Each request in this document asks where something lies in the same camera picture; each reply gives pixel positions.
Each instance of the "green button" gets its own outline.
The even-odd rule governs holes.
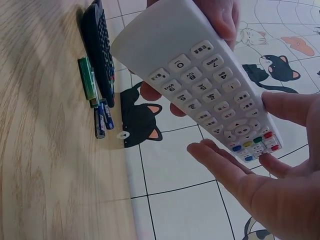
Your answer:
[[[254,142],[255,144],[260,143],[261,141],[262,141],[262,136],[253,139],[253,142]]]

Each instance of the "remote control button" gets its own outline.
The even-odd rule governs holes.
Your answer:
[[[264,135],[264,134],[268,133],[269,130],[270,130],[270,129],[269,129],[268,126],[263,127],[263,128],[261,129],[260,135]]]
[[[255,106],[255,103],[254,103],[254,101],[252,99],[250,99],[248,101],[245,101],[245,102],[240,104],[240,108],[243,111],[248,111],[248,110],[252,109],[254,106]]]
[[[240,142],[238,142],[238,141],[232,141],[232,142],[229,142],[228,144],[227,144],[227,146],[229,147],[229,148],[234,148],[234,147],[236,147],[236,146],[238,146],[240,144]]]
[[[192,95],[190,92],[188,92],[188,90],[183,90],[182,92],[178,93],[174,97],[175,102],[177,102],[178,104],[185,103],[185,102],[189,101],[190,99],[192,99]]]
[[[160,68],[149,76],[149,80],[155,84],[159,84],[162,81],[169,79],[169,77],[170,74],[164,68]]]
[[[228,109],[229,109],[229,103],[227,101],[222,101],[214,106],[214,110],[217,113],[220,113],[220,112],[228,110]]]
[[[216,80],[218,83],[222,83],[224,81],[227,81],[232,76],[233,76],[233,73],[228,66],[222,68],[221,70],[219,70],[213,74],[214,80]]]
[[[242,148],[241,148],[241,146],[234,146],[233,148],[232,148],[232,151],[234,151],[234,152],[238,152],[238,151],[240,151]]]
[[[208,121],[206,121],[203,125],[206,127],[206,128],[210,128],[214,125],[216,125],[218,123],[217,119],[212,117],[210,118]]]
[[[257,150],[257,149],[259,149],[261,147],[262,147],[261,143],[256,143],[256,144],[251,146],[251,149],[252,149],[252,151],[254,151],[254,150]]]
[[[232,91],[234,91],[240,87],[241,87],[241,84],[240,84],[239,80],[236,78],[222,84],[222,88],[227,94],[231,93]]]
[[[240,142],[247,142],[248,140],[254,138],[256,135],[257,135],[257,132],[256,131],[252,131],[249,134],[240,137],[239,141]]]
[[[242,156],[242,157],[247,156],[248,154],[250,154],[250,153],[247,149],[243,149],[240,152],[238,152],[238,155]]]
[[[210,117],[211,117],[211,114],[208,111],[202,111],[195,117],[195,120],[197,122],[202,122],[204,120],[209,119]]]
[[[235,141],[237,139],[236,136],[234,136],[231,131],[224,131],[224,137],[229,141]]]
[[[276,145],[276,146],[273,146],[272,148],[271,148],[271,150],[272,151],[276,151],[276,150],[278,150],[280,147],[279,147],[279,145]]]
[[[252,161],[254,158],[252,157],[252,156],[247,156],[247,157],[245,157],[244,158],[244,160],[246,161],[246,162],[250,162],[250,161]]]
[[[271,138],[274,134],[270,131],[268,133],[266,133],[264,136],[265,139]]]
[[[173,72],[178,73],[178,72],[182,71],[183,69],[187,68],[190,65],[191,65],[190,59],[185,54],[181,54],[180,56],[178,56],[177,58],[173,59],[169,63],[169,68]]]
[[[255,144],[262,142],[262,136],[259,136],[259,137],[255,138],[255,139],[253,139],[253,142]]]
[[[246,116],[247,118],[256,118],[256,117],[259,116],[259,111],[258,111],[258,109],[253,109],[253,110],[247,112],[247,113],[245,114],[245,116]]]
[[[248,120],[246,118],[237,119],[233,123],[231,123],[226,129],[233,130],[238,126],[245,125],[247,123],[247,121]]]
[[[205,69],[208,71],[212,71],[215,69],[218,69],[224,64],[224,59],[219,55],[215,54],[208,59],[204,60],[202,65],[204,66]]]
[[[242,103],[243,101],[247,100],[248,98],[250,98],[250,95],[247,91],[241,91],[239,93],[237,93],[233,99],[237,104]]]
[[[194,99],[186,105],[186,108],[188,112],[193,112],[194,110],[201,108],[201,103],[198,99]]]
[[[270,144],[272,142],[276,142],[276,139],[272,136],[272,137],[269,137],[267,139],[262,140],[262,142],[263,142],[264,145],[268,145],[268,144]]]
[[[212,84],[211,82],[209,82],[208,78],[205,78],[192,86],[193,91],[195,91],[196,93],[205,92],[210,88],[212,88]]]
[[[181,84],[175,79],[171,80],[170,82],[167,82],[165,85],[162,86],[162,90],[168,94],[175,93],[180,89]]]
[[[231,119],[236,115],[235,110],[230,109],[228,111],[225,111],[221,114],[222,119],[226,120],[226,119]]]
[[[213,50],[214,47],[212,44],[208,40],[204,40],[193,46],[193,48],[191,48],[191,53],[196,59],[201,59]]]
[[[261,126],[260,122],[257,119],[251,119],[249,125],[252,127],[253,130],[259,131]]]
[[[212,129],[212,133],[214,135],[218,135],[222,132],[223,129],[224,129],[223,125],[217,126],[216,128]]]
[[[202,72],[194,66],[193,68],[189,69],[188,71],[181,74],[181,79],[186,83],[194,82],[201,78]]]
[[[250,127],[248,125],[242,125],[238,126],[235,130],[234,133],[238,136],[243,136],[246,135],[250,132]]]
[[[221,97],[221,93],[218,91],[218,89],[213,89],[213,90],[207,92],[205,95],[203,95],[202,99],[206,103],[211,103],[220,97]]]
[[[243,147],[244,148],[248,148],[248,147],[250,147],[252,145],[252,141],[247,141],[247,142],[245,142],[244,144],[243,144]]]

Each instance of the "number button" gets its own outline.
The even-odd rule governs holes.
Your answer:
[[[222,83],[223,81],[229,80],[232,76],[233,73],[231,69],[227,66],[213,74],[214,80],[216,80],[218,83]]]
[[[212,133],[214,135],[218,135],[222,132],[223,129],[224,129],[223,125],[217,126],[216,128],[212,129]]]
[[[213,50],[214,47],[212,44],[208,40],[204,40],[193,46],[193,48],[191,48],[191,53],[195,58],[201,59],[207,54],[211,53]]]
[[[237,95],[235,95],[233,97],[234,101],[237,104],[242,103],[243,101],[247,100],[248,98],[250,98],[250,95],[249,95],[249,93],[247,91],[239,92]]]
[[[210,128],[210,127],[216,125],[217,123],[218,123],[217,119],[215,117],[212,117],[212,118],[210,118],[210,120],[208,120],[204,123],[204,126],[206,128]]]
[[[188,112],[193,112],[193,111],[201,108],[201,103],[198,101],[198,99],[195,99],[195,100],[189,102],[189,103],[186,105],[186,108],[187,108],[187,111],[188,111]]]
[[[231,131],[224,131],[224,137],[229,141],[235,141],[237,138],[234,136]]]
[[[242,125],[242,126],[238,126],[235,130],[234,130],[235,134],[238,136],[243,136],[246,135],[250,132],[250,127],[248,125]]]
[[[238,79],[234,78],[224,84],[222,84],[223,90],[228,94],[241,87],[241,84]]]
[[[235,110],[230,109],[228,111],[225,111],[221,114],[222,119],[226,120],[226,119],[231,119],[236,115]]]
[[[202,111],[195,117],[195,120],[198,122],[202,122],[204,120],[209,119],[210,117],[211,114],[208,111]]]
[[[205,101],[206,103],[211,103],[214,100],[218,99],[221,97],[220,92],[218,91],[218,89],[213,89],[210,92],[206,93],[205,95],[202,96],[203,101]]]
[[[202,93],[209,90],[212,87],[211,82],[209,82],[208,78],[203,79],[202,81],[198,82],[197,84],[192,86],[192,89],[196,93]]]
[[[198,80],[199,78],[201,78],[201,76],[202,76],[202,72],[196,66],[194,66],[190,70],[182,73],[181,79],[186,83],[189,83],[189,82],[194,82]]]
[[[175,101],[179,104],[189,101],[192,98],[192,95],[188,90],[183,90],[178,95],[175,96]]]
[[[246,116],[247,118],[256,118],[256,117],[259,116],[259,111],[258,111],[258,109],[253,109],[253,110],[247,112],[247,113],[245,114],[245,116]]]
[[[183,69],[187,68],[188,66],[190,66],[190,64],[191,64],[190,59],[185,54],[181,54],[180,56],[173,59],[169,63],[169,68],[173,72],[178,73],[178,72],[182,71]]]
[[[245,102],[240,104],[240,108],[243,111],[248,111],[248,110],[252,109],[254,106],[255,106],[255,103],[254,103],[254,101],[252,99],[250,99],[248,101],[245,101]]]
[[[167,84],[163,85],[162,89],[165,93],[172,94],[181,89],[181,84],[177,80],[173,79]]]
[[[149,81],[159,84],[162,81],[167,80],[169,76],[169,73],[164,68],[160,68],[149,76]]]
[[[212,71],[215,69],[218,69],[224,64],[224,59],[219,55],[215,54],[208,59],[204,60],[202,65],[204,66],[205,69],[208,71]]]
[[[229,103],[227,101],[222,101],[220,103],[218,103],[217,105],[214,106],[214,110],[217,113],[223,112],[225,110],[229,109]]]

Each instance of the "battery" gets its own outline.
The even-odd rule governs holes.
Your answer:
[[[78,59],[78,66],[85,98],[90,101],[92,106],[98,107],[100,105],[100,101],[96,87],[95,73],[90,65],[89,59],[87,57]]]
[[[106,137],[105,128],[105,113],[101,105],[95,107],[94,111],[94,127],[95,127],[95,137],[97,139],[104,139]]]
[[[105,98],[101,99],[100,102],[101,102],[102,109],[104,110],[104,120],[105,120],[106,129],[112,130],[115,128],[115,125],[111,117],[111,112],[108,106],[108,102]]]

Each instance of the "cat ear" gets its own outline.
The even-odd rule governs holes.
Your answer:
[[[280,56],[279,57],[282,61],[284,61],[285,63],[288,62],[288,58],[286,56]]]
[[[299,79],[300,78],[300,73],[298,73],[297,71],[293,71],[293,78],[294,79]]]
[[[162,106],[158,104],[147,104],[146,105],[154,115],[158,115],[162,111]]]
[[[162,134],[159,128],[157,128],[157,126],[155,126],[151,134],[147,137],[147,140],[157,141],[157,142],[160,142],[163,140]]]

